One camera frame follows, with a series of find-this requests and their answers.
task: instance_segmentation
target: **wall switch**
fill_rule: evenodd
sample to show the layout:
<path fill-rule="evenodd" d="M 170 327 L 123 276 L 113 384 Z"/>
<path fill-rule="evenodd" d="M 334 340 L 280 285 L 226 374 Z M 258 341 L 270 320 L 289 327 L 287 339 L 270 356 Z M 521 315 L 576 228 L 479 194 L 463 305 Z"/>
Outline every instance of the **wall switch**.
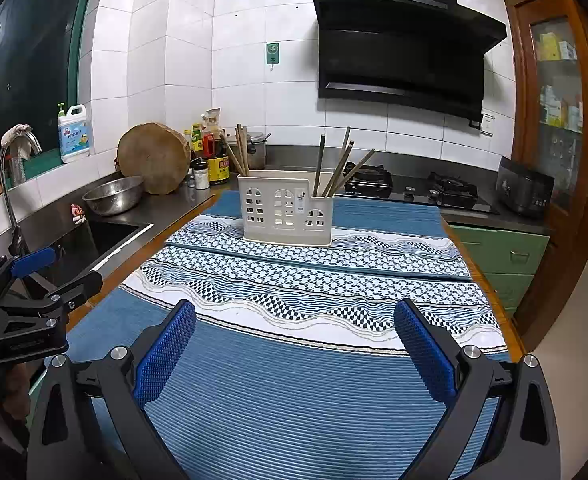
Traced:
<path fill-rule="evenodd" d="M 268 65 L 275 65 L 279 62 L 279 44 L 278 43 L 268 43 L 267 44 L 267 64 Z"/>
<path fill-rule="evenodd" d="M 481 123 L 481 132 L 486 136 L 494 136 L 494 116 L 483 114 L 483 122 Z"/>

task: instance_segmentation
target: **black range hood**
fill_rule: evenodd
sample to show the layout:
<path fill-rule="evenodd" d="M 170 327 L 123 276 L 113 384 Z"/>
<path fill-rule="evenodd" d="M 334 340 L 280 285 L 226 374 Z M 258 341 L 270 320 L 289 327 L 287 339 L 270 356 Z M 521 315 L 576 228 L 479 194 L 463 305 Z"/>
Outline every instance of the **black range hood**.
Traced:
<path fill-rule="evenodd" d="M 479 127 L 485 52 L 504 23 L 456 0 L 314 0 L 319 97 L 427 108 Z"/>

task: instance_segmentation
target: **chrome faucet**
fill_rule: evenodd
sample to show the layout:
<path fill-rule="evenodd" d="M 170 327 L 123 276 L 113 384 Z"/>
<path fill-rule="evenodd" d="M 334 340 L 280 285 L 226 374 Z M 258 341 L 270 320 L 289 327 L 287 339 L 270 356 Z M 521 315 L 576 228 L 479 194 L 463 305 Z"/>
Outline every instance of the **chrome faucet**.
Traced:
<path fill-rule="evenodd" d="M 24 256 L 25 254 L 29 254 L 25 239 L 23 238 L 20 227 L 16 222 L 16 215 L 14 214 L 13 207 L 11 206 L 10 196 L 7 193 L 7 184 L 5 183 L 5 156 L 7 155 L 7 150 L 12 145 L 12 143 L 20 137 L 23 137 L 29 141 L 34 155 L 40 155 L 40 153 L 43 151 L 43 148 L 40 146 L 40 142 L 38 142 L 36 136 L 29 130 L 16 131 L 16 136 L 0 149 L 0 186 L 2 187 L 2 195 L 5 199 L 5 207 L 7 208 L 7 214 L 10 217 L 11 227 L 13 229 L 11 245 L 9 247 L 11 256 Z"/>

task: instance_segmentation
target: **metal bolt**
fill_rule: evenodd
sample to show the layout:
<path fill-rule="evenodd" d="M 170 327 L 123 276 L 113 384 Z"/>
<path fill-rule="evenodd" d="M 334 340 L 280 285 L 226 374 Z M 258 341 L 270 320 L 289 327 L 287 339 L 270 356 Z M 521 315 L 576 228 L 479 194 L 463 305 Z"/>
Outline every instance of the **metal bolt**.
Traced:
<path fill-rule="evenodd" d="M 127 349 L 124 346 L 113 348 L 109 355 L 112 359 L 120 360 L 127 355 Z"/>
<path fill-rule="evenodd" d="M 465 348 L 463 348 L 463 352 L 465 352 L 465 355 L 470 359 L 478 359 L 481 356 L 480 349 L 478 346 L 474 345 L 467 345 Z"/>
<path fill-rule="evenodd" d="M 538 366 L 538 359 L 536 359 L 532 354 L 527 354 L 523 357 L 523 361 L 525 364 L 530 368 L 536 368 Z"/>
<path fill-rule="evenodd" d="M 67 361 L 67 357 L 64 354 L 58 354 L 52 359 L 52 366 L 54 368 L 60 368 Z"/>

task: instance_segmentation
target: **white plastic basket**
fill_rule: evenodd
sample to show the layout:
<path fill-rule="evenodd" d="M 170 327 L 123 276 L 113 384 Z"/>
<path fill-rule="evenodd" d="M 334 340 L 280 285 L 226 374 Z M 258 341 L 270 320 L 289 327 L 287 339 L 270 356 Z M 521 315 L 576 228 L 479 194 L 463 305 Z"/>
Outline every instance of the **white plastic basket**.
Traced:
<path fill-rule="evenodd" d="M 298 246 L 331 245 L 333 198 L 312 197 L 314 171 L 250 171 L 238 177 L 244 238 Z M 321 173 L 318 194 L 331 173 Z"/>

